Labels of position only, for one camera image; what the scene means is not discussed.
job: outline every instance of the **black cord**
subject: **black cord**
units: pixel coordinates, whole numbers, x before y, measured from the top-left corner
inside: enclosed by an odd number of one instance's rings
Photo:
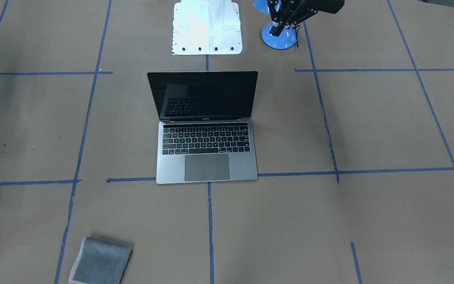
[[[301,29],[301,25],[294,25],[295,28],[295,45],[299,47],[299,30]]]

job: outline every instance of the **blue-gray towel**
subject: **blue-gray towel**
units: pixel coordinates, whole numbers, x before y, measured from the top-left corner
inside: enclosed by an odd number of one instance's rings
[[[119,284],[132,247],[103,239],[83,238],[71,270],[72,284]]]

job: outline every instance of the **laptop screen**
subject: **laptop screen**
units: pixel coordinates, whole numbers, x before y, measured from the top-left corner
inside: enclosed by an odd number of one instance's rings
[[[222,120],[252,114],[257,71],[149,72],[161,120]]]

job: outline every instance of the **laptop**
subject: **laptop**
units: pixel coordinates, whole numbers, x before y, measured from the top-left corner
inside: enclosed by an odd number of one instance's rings
[[[159,115],[157,183],[258,178],[257,71],[149,72]]]

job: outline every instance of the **blue round object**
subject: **blue round object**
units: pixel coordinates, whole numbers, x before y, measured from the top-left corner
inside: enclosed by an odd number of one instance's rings
[[[267,0],[253,0],[253,6],[267,15],[270,15],[269,7],[267,5]],[[276,4],[276,11],[279,11],[279,7],[281,6],[280,2]]]
[[[269,22],[262,28],[261,36],[264,43],[275,50],[286,50],[292,47],[297,41],[295,28],[283,29],[279,36],[273,36],[270,33],[273,24],[273,22]]]

